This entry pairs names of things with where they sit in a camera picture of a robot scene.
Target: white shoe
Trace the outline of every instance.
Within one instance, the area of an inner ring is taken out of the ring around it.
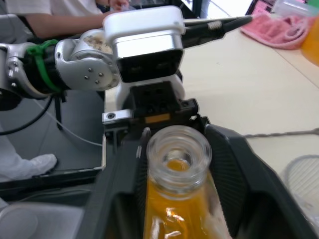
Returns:
[[[44,154],[31,159],[30,162],[37,170],[37,172],[35,172],[32,176],[38,176],[41,174],[45,174],[46,172],[54,168],[58,160],[53,154]]]
[[[0,151],[0,183],[45,174],[53,169],[56,163],[57,159],[53,154],[45,154],[27,160],[22,159],[17,153],[1,155]]]

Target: clear plastic container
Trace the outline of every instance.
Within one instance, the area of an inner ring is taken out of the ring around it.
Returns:
[[[280,16],[316,16],[319,14],[319,9],[300,0],[277,0],[272,12]]]
[[[319,16],[302,45],[303,55],[319,66]]]
[[[208,171],[206,138],[193,128],[170,126],[150,139],[147,156],[144,239],[229,238]]]

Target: screw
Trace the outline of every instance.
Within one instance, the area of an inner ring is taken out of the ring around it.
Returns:
[[[114,113],[109,113],[109,114],[108,114],[108,119],[111,120],[111,119],[113,119],[114,117],[115,117],[115,114],[114,114]]]
[[[181,105],[184,106],[184,107],[186,107],[186,106],[188,106],[188,102],[187,102],[187,101],[184,101],[184,102],[181,103]]]

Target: person's arm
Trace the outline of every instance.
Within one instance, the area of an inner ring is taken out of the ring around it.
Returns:
[[[54,16],[50,14],[27,14],[26,20],[37,37],[50,38],[62,35],[75,35],[102,27],[103,19],[111,14],[93,16]]]

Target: gray floor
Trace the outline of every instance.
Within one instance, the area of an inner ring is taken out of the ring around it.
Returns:
[[[104,103],[95,92],[71,91],[67,102],[62,104],[63,124],[86,140],[102,143],[103,108]],[[41,108],[33,100],[23,100],[16,109],[0,112],[0,122],[5,130],[12,129],[28,122],[40,111]],[[55,115],[54,104],[49,112]],[[82,142],[65,130],[60,131],[47,115],[27,129],[8,137],[23,158],[54,153],[59,159],[56,170],[101,165],[101,147]]]

